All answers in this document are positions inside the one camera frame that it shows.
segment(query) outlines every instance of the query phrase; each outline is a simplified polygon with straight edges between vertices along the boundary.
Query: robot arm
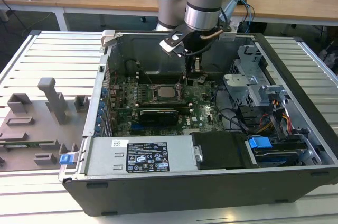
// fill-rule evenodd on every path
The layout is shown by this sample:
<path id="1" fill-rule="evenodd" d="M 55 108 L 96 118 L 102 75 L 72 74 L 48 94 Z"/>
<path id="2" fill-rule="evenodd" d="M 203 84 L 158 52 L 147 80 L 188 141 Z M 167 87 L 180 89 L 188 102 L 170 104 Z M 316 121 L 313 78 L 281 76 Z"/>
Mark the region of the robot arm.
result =
<path id="1" fill-rule="evenodd" d="M 185 57 L 187 72 L 193 70 L 196 60 L 223 32 L 218 25 L 221 8 L 224 8 L 223 1 L 159 0 L 159 23 L 156 29 L 172 30 L 160 46 L 170 55 Z"/>

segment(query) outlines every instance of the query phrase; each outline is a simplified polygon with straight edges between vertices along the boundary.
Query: desk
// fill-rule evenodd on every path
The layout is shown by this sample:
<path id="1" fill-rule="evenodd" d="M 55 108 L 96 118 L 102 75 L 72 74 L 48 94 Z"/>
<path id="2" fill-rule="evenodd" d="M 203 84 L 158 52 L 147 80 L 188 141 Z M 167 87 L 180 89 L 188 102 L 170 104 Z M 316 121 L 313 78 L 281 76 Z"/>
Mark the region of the desk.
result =
<path id="1" fill-rule="evenodd" d="M 14 10 L 53 12 L 60 30 L 67 31 L 64 13 L 157 16 L 157 0 L 5 0 Z M 254 21 L 288 24 L 338 26 L 336 0 L 248 0 L 256 11 Z M 0 9 L 7 7 L 0 2 Z M 240 21 L 244 6 L 233 17 Z"/>
<path id="2" fill-rule="evenodd" d="M 6 103 L 13 92 L 26 92 L 31 100 L 46 100 L 36 87 L 40 77 L 55 77 L 57 91 L 63 92 L 65 99 L 73 99 L 79 93 L 90 96 L 102 55 L 100 37 L 100 32 L 43 31 L 38 36 L 29 35 L 0 74 L 0 123 L 8 113 Z M 278 37 L 267 40 L 338 133 L 338 122 L 335 122 L 338 90 L 334 87 L 338 85 L 337 77 L 315 59 L 303 42 Z M 29 85 L 19 91 L 22 85 L 18 84 L 24 81 Z M 338 185 L 319 187 L 295 203 L 90 217 L 58 181 L 58 170 L 38 173 L 23 171 L 13 176 L 0 172 L 0 199 L 4 202 L 0 207 L 1 224 L 337 224 L 338 221 Z"/>
<path id="3" fill-rule="evenodd" d="M 337 0 L 248 0 L 256 11 L 255 21 L 338 26 Z M 237 6 L 234 16 L 245 13 Z"/>

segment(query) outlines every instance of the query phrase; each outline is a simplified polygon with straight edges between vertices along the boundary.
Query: warning label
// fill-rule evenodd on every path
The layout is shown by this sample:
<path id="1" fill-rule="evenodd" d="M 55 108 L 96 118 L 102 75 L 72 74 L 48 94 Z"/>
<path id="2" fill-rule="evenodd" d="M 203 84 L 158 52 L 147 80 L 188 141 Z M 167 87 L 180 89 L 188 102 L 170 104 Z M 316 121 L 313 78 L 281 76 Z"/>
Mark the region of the warning label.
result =
<path id="1" fill-rule="evenodd" d="M 128 173 L 169 171 L 167 142 L 128 144 L 126 171 Z"/>

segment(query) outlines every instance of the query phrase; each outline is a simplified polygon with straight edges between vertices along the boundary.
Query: slotted aluminum surface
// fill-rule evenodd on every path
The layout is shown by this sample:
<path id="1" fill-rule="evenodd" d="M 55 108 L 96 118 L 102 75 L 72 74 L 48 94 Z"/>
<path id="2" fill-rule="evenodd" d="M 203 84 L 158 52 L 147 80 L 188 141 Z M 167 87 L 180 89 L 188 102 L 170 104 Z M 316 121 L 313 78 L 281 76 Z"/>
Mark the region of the slotted aluminum surface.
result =
<path id="1" fill-rule="evenodd" d="M 62 42 L 65 39 L 76 40 L 98 40 L 101 33 L 81 33 L 81 32 L 42 32 L 37 39 L 53 39 L 54 44 Z M 294 44 L 291 39 L 278 38 L 275 42 L 284 42 L 288 40 Z M 36 57 L 78 57 L 76 65 L 83 63 L 84 58 L 99 57 L 97 50 L 33 50 L 30 44 L 34 42 L 34 38 L 30 38 L 18 50 L 16 57 L 8 64 L 4 71 L 0 74 L 0 93 L 3 92 L 4 86 L 7 84 L 9 88 L 20 87 L 20 80 L 30 80 L 32 91 L 37 91 L 35 86 L 36 79 L 39 77 L 55 77 L 59 80 L 59 87 L 67 94 L 65 96 L 72 97 L 73 92 L 67 92 L 67 81 L 61 79 L 69 79 L 71 88 L 92 88 L 92 82 L 86 81 L 95 78 L 95 70 L 76 70 L 70 71 L 51 70 L 53 63 L 45 67 L 43 70 L 35 72 L 34 70 L 18 70 L 15 69 L 21 64 L 20 58 Z M 278 49 L 282 50 L 281 56 L 288 52 L 304 56 L 302 49 Z M 302 80 L 326 80 L 327 76 L 323 73 L 301 72 L 299 76 Z M 79 85 L 73 79 L 79 79 Z M 317 105 L 331 104 L 333 98 L 324 98 L 316 96 Z M 43 99 L 42 95 L 35 96 L 36 99 Z M 6 105 L 6 99 L 3 99 L 2 105 Z M 75 200 L 67 193 L 64 187 L 58 181 L 55 171 L 42 171 L 43 175 L 28 176 L 5 176 L 0 177 L 0 199 L 2 205 L 0 207 L 0 223 L 88 223 L 88 224 L 169 224 L 169 223 L 193 223 L 193 224 L 210 224 L 210 223 L 289 223 L 289 224 L 334 224 L 338 223 L 338 185 L 327 185 L 317 188 L 308 195 L 297 200 L 295 203 L 288 204 L 272 204 L 260 206 L 231 207 L 221 209 L 206 209 L 194 211 L 180 212 L 164 212 L 151 214 L 131 214 L 125 216 L 109 216 L 109 217 L 90 217 L 87 216 Z M 161 203 L 161 195 L 158 195 L 158 203 Z"/>
<path id="2" fill-rule="evenodd" d="M 92 94 L 100 61 L 101 32 L 42 31 L 30 35 L 0 75 L 0 123 L 12 93 L 46 100 L 37 88 L 40 78 L 54 77 L 66 100 Z"/>
<path id="3" fill-rule="evenodd" d="M 338 78 L 304 43 L 293 38 L 267 37 L 283 63 L 338 134 Z M 268 72 L 279 84 L 270 66 Z"/>

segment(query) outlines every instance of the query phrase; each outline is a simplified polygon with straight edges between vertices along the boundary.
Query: metal bracket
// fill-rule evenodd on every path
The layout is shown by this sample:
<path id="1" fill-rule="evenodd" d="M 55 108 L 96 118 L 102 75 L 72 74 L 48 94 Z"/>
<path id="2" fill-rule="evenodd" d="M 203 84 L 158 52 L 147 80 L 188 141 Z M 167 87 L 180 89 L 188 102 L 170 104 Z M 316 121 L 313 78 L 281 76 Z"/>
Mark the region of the metal bracket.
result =
<path id="1" fill-rule="evenodd" d="M 115 30 L 103 30 L 101 35 L 102 47 L 108 47 L 116 43 L 116 38 L 120 38 L 122 34 L 116 33 Z"/>

